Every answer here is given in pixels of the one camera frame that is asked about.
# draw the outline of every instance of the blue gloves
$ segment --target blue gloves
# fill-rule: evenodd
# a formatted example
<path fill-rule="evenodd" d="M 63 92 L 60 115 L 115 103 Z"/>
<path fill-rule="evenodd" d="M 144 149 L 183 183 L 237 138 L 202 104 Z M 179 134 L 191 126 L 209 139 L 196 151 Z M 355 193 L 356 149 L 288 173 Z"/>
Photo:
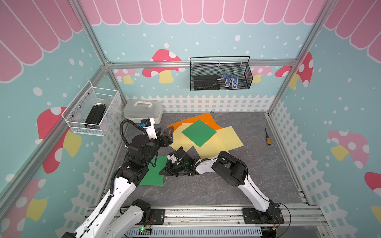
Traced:
<path fill-rule="evenodd" d="M 222 74 L 222 78 L 219 78 L 217 80 L 223 80 L 225 79 L 225 87 L 230 87 L 230 84 L 233 80 L 233 89 L 236 89 L 238 86 L 238 79 L 234 78 L 234 76 L 231 76 L 228 72 L 225 71 L 225 73 Z"/>

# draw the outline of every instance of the white wire basket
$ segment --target white wire basket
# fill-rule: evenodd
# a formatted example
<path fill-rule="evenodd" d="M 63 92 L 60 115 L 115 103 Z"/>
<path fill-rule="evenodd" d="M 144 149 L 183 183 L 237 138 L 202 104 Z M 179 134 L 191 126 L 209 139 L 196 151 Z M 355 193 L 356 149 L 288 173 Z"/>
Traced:
<path fill-rule="evenodd" d="M 117 90 L 96 88 L 91 82 L 85 85 L 88 89 L 79 100 L 73 100 L 62 113 L 73 133 L 104 136 L 115 114 L 121 113 L 120 93 Z M 106 110 L 99 125 L 85 123 L 94 104 L 106 104 Z"/>

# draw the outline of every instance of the white picket fence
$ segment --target white picket fence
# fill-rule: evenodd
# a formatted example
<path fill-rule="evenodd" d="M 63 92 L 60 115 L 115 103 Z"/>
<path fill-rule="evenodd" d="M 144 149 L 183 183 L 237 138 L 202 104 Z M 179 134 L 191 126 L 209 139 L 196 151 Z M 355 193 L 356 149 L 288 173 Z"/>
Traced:
<path fill-rule="evenodd" d="M 163 111 L 167 113 L 171 112 L 266 112 L 270 108 L 272 102 L 274 101 L 274 95 L 271 97 L 267 97 L 267 95 L 263 97 L 252 97 L 249 95 L 248 97 L 244 97 L 243 95 L 237 97 L 236 95 L 229 97 L 226 95 L 225 97 L 221 97 L 218 95 L 217 97 L 206 97 L 203 95 L 202 97 L 187 97 L 179 96 L 179 97 L 167 97 L 164 96 L 160 98 L 156 96 L 155 98 L 149 96 L 145 98 L 143 96 L 140 99 L 148 99 L 148 100 L 158 100 L 162 102 Z"/>
<path fill-rule="evenodd" d="M 339 197 L 330 192 L 331 184 L 324 182 L 324 171 L 317 169 L 317 160 L 313 160 L 312 151 L 307 150 L 307 142 L 302 141 L 302 134 L 298 134 L 298 127 L 294 126 L 294 120 L 290 119 L 284 102 L 279 102 L 272 113 L 275 125 L 287 148 L 289 158 L 295 167 L 303 186 L 304 194 L 312 201 L 313 205 L 322 208 L 324 216 L 335 237 L 346 238 L 348 235 L 355 238 L 357 228 L 348 225 L 345 217 L 348 212 L 339 209 L 337 201 Z"/>
<path fill-rule="evenodd" d="M 98 152 L 93 153 L 94 162 L 89 163 L 89 172 L 83 174 L 84 182 L 78 185 L 78 196 L 71 199 L 73 203 L 71 211 L 63 214 L 66 221 L 63 227 L 55 231 L 57 237 L 62 237 L 65 232 L 73 232 L 82 224 L 88 208 L 95 206 L 103 194 L 107 174 L 117 155 L 119 144 L 122 142 L 119 135 L 119 125 L 122 119 L 123 115 L 119 113 L 115 115 L 105 136 L 102 137 L 102 144 L 98 144 Z"/>

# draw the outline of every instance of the green paper sheet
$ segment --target green paper sheet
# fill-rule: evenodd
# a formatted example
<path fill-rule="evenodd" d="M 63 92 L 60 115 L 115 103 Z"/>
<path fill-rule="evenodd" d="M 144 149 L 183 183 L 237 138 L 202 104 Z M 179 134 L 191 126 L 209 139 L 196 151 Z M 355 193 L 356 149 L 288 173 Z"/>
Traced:
<path fill-rule="evenodd" d="M 164 175 L 160 175 L 159 172 L 165 167 L 167 160 L 166 156 L 159 156 L 155 168 L 149 164 L 149 171 L 139 185 L 163 185 Z"/>
<path fill-rule="evenodd" d="M 197 146 L 201 147 L 217 132 L 201 120 L 198 120 L 183 130 L 182 133 Z"/>

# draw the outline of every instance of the black wire mesh basket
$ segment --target black wire mesh basket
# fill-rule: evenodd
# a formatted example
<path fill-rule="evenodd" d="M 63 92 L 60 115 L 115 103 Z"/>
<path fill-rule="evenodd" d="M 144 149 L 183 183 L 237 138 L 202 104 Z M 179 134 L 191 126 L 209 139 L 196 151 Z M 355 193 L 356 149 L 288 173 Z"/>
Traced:
<path fill-rule="evenodd" d="M 191 57 L 190 90 L 250 89 L 250 56 Z"/>

